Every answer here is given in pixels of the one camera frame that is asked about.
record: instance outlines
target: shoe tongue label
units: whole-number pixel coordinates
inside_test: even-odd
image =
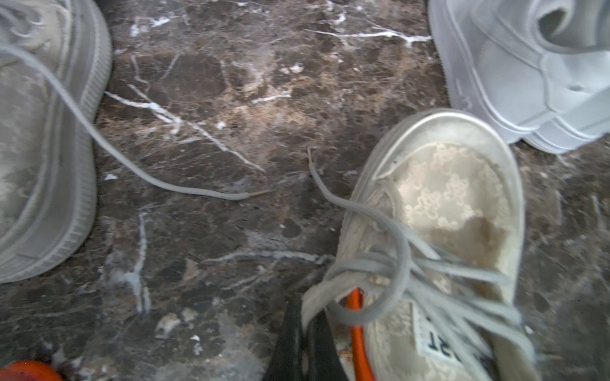
[[[462,362],[451,350],[451,347],[449,347],[449,344],[442,338],[437,329],[432,325],[429,318],[424,315],[423,311],[416,303],[413,303],[412,306],[413,334],[418,355],[463,368]]]

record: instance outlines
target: white shoe sole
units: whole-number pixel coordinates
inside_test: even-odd
[[[95,117],[110,75],[112,48],[93,0],[73,0],[71,55],[58,77],[89,118]],[[0,238],[0,283],[39,275],[66,260],[85,240],[95,217],[96,174],[91,138],[57,94],[46,123],[50,165],[22,214]]]
[[[557,117],[542,124],[535,133],[526,136],[523,140],[530,146],[549,154],[565,154],[598,140],[602,136],[587,135]]]

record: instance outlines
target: orange object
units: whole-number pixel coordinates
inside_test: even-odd
[[[362,307],[359,288],[356,288],[347,297],[347,307],[352,310],[359,310]],[[354,356],[354,373],[356,373],[356,381],[375,381],[371,367],[368,364],[367,355],[364,352],[362,326],[353,326],[351,328],[351,351]]]
[[[0,381],[63,381],[52,367],[39,361],[15,361],[0,369]]]

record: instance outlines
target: dirty white sneaker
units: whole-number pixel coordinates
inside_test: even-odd
[[[508,143],[556,116],[584,116],[579,106],[610,87],[609,4],[430,0],[452,107],[482,118]]]
[[[538,380],[512,305],[524,233],[523,191],[506,143],[455,110],[416,114],[375,147],[351,200],[337,260],[303,297],[364,325],[378,381]],[[337,301],[360,288],[362,310]]]
[[[6,47],[36,57],[93,119],[110,73],[93,0],[0,0],[0,283],[46,271],[88,235],[96,204],[91,139]]]

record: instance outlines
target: black object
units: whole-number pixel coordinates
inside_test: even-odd
[[[306,375],[301,368],[304,349],[309,352]],[[278,342],[262,381],[348,381],[324,311],[309,323],[307,335],[303,337],[301,299],[294,298],[288,303]]]

